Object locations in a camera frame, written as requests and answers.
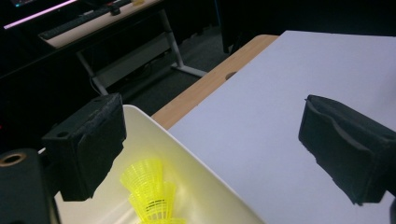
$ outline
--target yellow shuttlecock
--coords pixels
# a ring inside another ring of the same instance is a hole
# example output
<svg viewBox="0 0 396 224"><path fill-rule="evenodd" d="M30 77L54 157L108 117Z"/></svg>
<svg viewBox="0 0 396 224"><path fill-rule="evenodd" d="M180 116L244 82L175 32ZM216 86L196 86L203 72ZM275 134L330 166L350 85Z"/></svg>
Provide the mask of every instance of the yellow shuttlecock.
<svg viewBox="0 0 396 224"><path fill-rule="evenodd" d="M175 200L173 183L144 185L132 192L129 202L142 221L170 219Z"/></svg>
<svg viewBox="0 0 396 224"><path fill-rule="evenodd" d="M151 221L143 221L139 224L186 224L186 219L184 218L169 218L169 219L159 219Z"/></svg>
<svg viewBox="0 0 396 224"><path fill-rule="evenodd" d="M163 182L163 165L157 159L138 161L122 173L120 182L131 192L142 186L161 183Z"/></svg>

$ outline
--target desk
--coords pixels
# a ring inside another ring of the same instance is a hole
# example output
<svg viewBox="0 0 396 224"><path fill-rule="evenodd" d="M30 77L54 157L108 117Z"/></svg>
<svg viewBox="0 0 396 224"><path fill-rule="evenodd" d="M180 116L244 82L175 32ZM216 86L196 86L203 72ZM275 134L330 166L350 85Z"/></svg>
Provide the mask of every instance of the desk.
<svg viewBox="0 0 396 224"><path fill-rule="evenodd" d="M19 73L44 66L48 61L59 59L65 54L76 54L93 84L101 94L107 94L106 87L127 76L138 67L148 63L156 56L171 49L174 54L175 63L172 67L198 77L205 75L205 72L190 68L183 63L183 59L178 50L172 28L164 10L164 0L146 0L143 4L134 6L128 4L120 8L120 14L112 16L110 12L92 21L88 21L72 30L51 39L43 39L54 51L36 61L26 64L24 67L12 71L7 76L16 76ZM114 63L101 69L93 71L90 64L83 57L82 51L90 46L110 38L114 34L122 31L125 27L133 26L151 16L159 16L163 24L163 33L146 44L122 56Z"/></svg>
<svg viewBox="0 0 396 224"><path fill-rule="evenodd" d="M169 129L195 106L201 103L210 93L221 86L232 74L239 71L239 69L249 63L276 39L276 35L256 36L244 47L157 111L152 118L165 129Z"/></svg>
<svg viewBox="0 0 396 224"><path fill-rule="evenodd" d="M353 205L298 131L308 94L396 130L394 52L394 37L286 32L165 128L266 223L389 223L394 197Z"/></svg>

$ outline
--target white bin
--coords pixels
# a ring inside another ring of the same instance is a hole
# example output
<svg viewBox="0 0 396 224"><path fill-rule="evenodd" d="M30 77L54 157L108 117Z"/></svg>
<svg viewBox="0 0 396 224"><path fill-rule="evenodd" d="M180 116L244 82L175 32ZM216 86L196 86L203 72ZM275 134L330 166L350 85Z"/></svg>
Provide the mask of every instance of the white bin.
<svg viewBox="0 0 396 224"><path fill-rule="evenodd" d="M173 217L188 224L264 223L246 204L165 129L138 108L125 105L127 139L124 149L92 199L85 202L56 202L63 224L139 223L128 202L129 191L120 175L132 163L159 158L164 180L177 186Z"/></svg>

